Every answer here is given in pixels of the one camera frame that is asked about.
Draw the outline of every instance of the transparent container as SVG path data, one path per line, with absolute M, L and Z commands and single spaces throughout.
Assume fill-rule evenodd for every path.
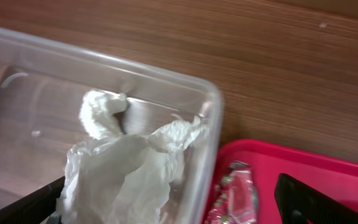
M 165 223 L 199 223 L 221 129 L 218 89 L 205 80 L 0 28 L 0 208 L 64 175 L 66 153 L 86 139 L 83 95 L 126 93 L 124 132 L 150 134 L 177 114 L 205 118 L 211 134 L 186 150 L 185 179 L 171 185 Z

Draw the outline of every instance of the red plastic bin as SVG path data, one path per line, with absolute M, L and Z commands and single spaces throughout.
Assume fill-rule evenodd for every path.
M 356 163 L 243 139 L 220 148 L 211 186 L 220 181 L 232 161 L 246 162 L 253 167 L 253 180 L 259 195 L 258 224 L 281 223 L 274 199 L 275 184 L 280 173 L 289 174 L 358 212 Z M 210 188 L 206 212 L 214 200 L 212 190 L 213 187 Z

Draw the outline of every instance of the crumpled paper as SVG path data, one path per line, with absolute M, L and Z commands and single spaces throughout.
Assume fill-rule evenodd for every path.
M 64 224 L 158 224 L 169 183 L 182 177 L 183 151 L 206 132 L 195 117 L 148 136 L 124 135 L 112 115 L 126 108 L 124 94 L 90 91 L 84 96 L 80 120 L 93 139 L 67 153 L 65 186 L 57 200 Z

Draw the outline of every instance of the brown wooden surface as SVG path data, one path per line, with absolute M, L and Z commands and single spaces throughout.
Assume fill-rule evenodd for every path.
M 358 162 L 358 20 L 263 0 L 0 0 L 0 26 L 212 81 L 221 144 Z

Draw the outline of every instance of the crumpled tissue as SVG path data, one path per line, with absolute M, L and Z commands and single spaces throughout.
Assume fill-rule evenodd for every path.
M 112 116 L 125 111 L 126 95 L 90 91 L 80 120 L 93 139 L 67 153 L 65 186 L 57 200 L 64 224 L 158 224 L 169 183 L 180 179 L 183 151 L 206 126 L 176 120 L 148 136 L 124 135 Z

